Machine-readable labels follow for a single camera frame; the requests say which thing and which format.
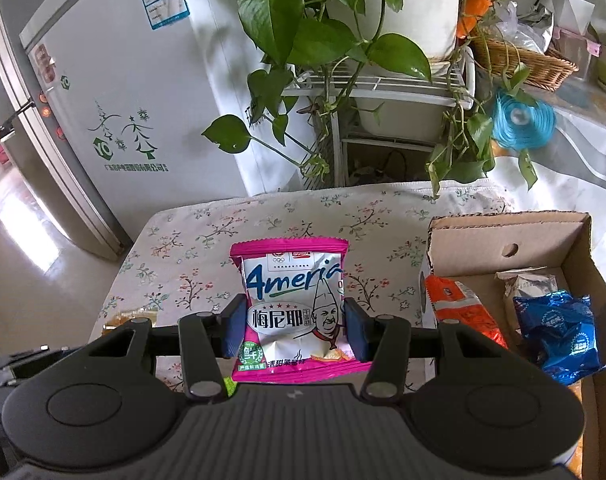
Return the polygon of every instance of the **red snack package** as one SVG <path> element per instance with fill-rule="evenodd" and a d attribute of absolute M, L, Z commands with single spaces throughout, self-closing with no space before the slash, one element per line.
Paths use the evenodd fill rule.
<path fill-rule="evenodd" d="M 432 301 L 436 319 L 458 319 L 507 348 L 506 340 L 494 318 L 477 295 L 463 283 L 430 275 L 425 279 L 425 290 Z"/>

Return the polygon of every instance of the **ribbed black surface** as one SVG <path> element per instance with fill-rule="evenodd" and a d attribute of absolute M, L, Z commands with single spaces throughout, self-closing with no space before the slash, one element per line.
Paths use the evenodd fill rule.
<path fill-rule="evenodd" d="M 162 446 L 96 473 L 25 465 L 12 480 L 480 479 L 425 450 L 400 414 L 357 400 L 347 385 L 243 384 L 228 401 L 190 408 Z M 571 479 L 566 471 L 532 475 Z"/>

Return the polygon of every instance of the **pink and white snack bag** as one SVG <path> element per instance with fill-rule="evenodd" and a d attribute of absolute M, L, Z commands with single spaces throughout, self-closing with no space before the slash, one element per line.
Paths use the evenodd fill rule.
<path fill-rule="evenodd" d="M 308 383 L 367 370 L 347 342 L 340 238 L 271 238 L 232 245 L 247 294 L 235 381 Z"/>

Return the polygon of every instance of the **cardboard box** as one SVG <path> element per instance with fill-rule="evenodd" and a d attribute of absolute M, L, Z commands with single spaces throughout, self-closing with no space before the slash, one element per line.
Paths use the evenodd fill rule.
<path fill-rule="evenodd" d="M 505 284 L 494 273 L 545 266 L 557 277 L 558 288 L 574 296 L 590 295 L 600 357 L 606 364 L 606 285 L 590 256 L 590 226 L 589 214 L 565 211 L 433 218 L 419 273 L 423 326 L 436 326 L 423 284 L 432 273 L 471 288 L 510 349 L 516 350 L 506 320 Z M 433 374 L 427 362 L 427 379 Z M 586 412 L 582 477 L 606 479 L 606 370 L 581 381 L 580 389 Z"/>

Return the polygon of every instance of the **wicker basket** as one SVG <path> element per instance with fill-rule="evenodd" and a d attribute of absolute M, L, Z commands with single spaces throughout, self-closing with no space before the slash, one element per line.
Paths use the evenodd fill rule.
<path fill-rule="evenodd" d="M 519 63 L 519 58 L 521 58 L 521 61 L 532 70 L 525 82 L 554 92 L 568 76 L 579 70 L 577 65 L 565 59 L 561 56 L 560 52 L 554 50 L 552 47 L 548 49 L 547 54 L 538 54 L 537 52 L 525 48 L 517 48 L 511 44 L 491 38 L 487 38 L 487 42 L 488 51 L 490 51 L 490 60 L 492 61 L 493 75 L 501 75 L 501 72 L 507 65 L 507 73 L 511 77 Z M 478 63 L 487 69 L 488 52 L 483 45 L 483 41 L 480 38 L 473 38 L 472 47 Z"/>

